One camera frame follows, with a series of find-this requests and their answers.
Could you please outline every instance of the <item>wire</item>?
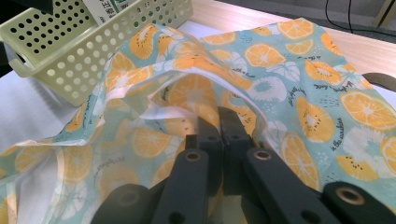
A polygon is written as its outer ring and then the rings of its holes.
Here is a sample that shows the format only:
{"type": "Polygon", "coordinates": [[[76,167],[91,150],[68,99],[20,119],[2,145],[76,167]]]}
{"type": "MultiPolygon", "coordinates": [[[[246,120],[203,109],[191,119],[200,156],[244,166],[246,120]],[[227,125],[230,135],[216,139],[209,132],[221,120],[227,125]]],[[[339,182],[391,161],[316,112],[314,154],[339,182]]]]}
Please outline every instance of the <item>wire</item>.
{"type": "Polygon", "coordinates": [[[330,20],[329,15],[328,15],[329,0],[326,1],[326,7],[325,7],[325,13],[326,13],[326,19],[327,19],[327,21],[328,21],[331,25],[333,25],[333,26],[335,26],[335,27],[338,27],[338,28],[344,29],[344,30],[349,30],[350,33],[352,33],[352,34],[353,34],[353,31],[359,31],[359,32],[371,32],[371,33],[376,33],[376,34],[380,34],[380,35],[389,35],[389,36],[396,37],[396,35],[391,35],[391,34],[383,33],[383,32],[380,32],[380,31],[375,31],[375,30],[352,29],[352,26],[351,26],[351,23],[350,23],[350,6],[351,6],[351,1],[352,1],[352,0],[349,0],[349,9],[348,9],[348,23],[349,23],[349,28],[348,28],[348,27],[344,27],[344,26],[337,25],[337,24],[335,24],[333,21],[330,20]]]}

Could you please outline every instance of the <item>fabric bag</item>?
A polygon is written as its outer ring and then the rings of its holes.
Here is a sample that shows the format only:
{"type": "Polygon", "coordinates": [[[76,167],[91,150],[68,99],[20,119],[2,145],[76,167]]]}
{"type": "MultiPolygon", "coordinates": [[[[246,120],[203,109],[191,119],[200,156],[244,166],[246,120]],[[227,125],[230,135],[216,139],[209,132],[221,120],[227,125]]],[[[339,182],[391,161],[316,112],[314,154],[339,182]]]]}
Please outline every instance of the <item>fabric bag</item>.
{"type": "MultiPolygon", "coordinates": [[[[396,111],[310,21],[199,40],[150,24],[103,74],[58,135],[0,155],[1,223],[16,222],[18,178],[50,155],[58,178],[42,223],[89,223],[117,187],[168,177],[198,117],[219,127],[219,105],[310,188],[342,180],[396,209],[396,111]]],[[[214,223],[246,222],[240,197],[210,202],[214,223]]]]}

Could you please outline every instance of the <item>white surface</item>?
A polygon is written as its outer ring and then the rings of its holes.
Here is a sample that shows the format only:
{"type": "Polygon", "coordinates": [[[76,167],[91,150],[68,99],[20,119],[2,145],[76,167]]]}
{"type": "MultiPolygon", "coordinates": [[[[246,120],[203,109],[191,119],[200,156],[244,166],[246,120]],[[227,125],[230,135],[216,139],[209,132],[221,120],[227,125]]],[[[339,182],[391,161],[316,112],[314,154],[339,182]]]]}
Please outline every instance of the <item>white surface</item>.
{"type": "MultiPolygon", "coordinates": [[[[179,30],[197,37],[220,33],[190,21],[179,30]]],[[[381,94],[396,108],[396,93],[383,90],[381,94]]],[[[33,78],[13,72],[0,78],[0,102],[0,152],[20,141],[56,135],[77,110],[33,78]]],[[[55,188],[56,167],[56,158],[50,155],[18,179],[18,223],[40,223],[55,188]]]]}

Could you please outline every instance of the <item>wooden tabletop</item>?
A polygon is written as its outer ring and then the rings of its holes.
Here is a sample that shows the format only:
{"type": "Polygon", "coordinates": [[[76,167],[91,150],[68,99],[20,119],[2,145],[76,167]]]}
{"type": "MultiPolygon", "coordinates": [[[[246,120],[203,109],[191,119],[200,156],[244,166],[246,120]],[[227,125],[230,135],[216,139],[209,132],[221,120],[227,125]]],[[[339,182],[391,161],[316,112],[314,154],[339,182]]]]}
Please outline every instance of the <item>wooden tabletop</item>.
{"type": "MultiPolygon", "coordinates": [[[[288,18],[213,0],[192,0],[190,21],[224,32],[246,30],[288,18]]],[[[346,60],[361,74],[384,73],[396,77],[396,44],[326,28],[346,60]]]]}

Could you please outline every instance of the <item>beige perforated basket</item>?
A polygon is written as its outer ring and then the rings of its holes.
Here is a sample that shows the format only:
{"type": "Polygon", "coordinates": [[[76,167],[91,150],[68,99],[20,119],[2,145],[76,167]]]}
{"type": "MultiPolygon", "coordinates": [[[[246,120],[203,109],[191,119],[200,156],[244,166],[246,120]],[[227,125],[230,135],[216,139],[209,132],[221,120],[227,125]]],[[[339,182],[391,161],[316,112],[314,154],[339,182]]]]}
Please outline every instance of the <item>beige perforated basket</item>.
{"type": "Polygon", "coordinates": [[[38,79],[73,105],[88,99],[107,59],[128,37],[151,22],[178,27],[192,15],[191,0],[140,0],[98,26],[81,0],[53,4],[53,15],[30,8],[1,24],[0,41],[20,77],[38,79]]]}

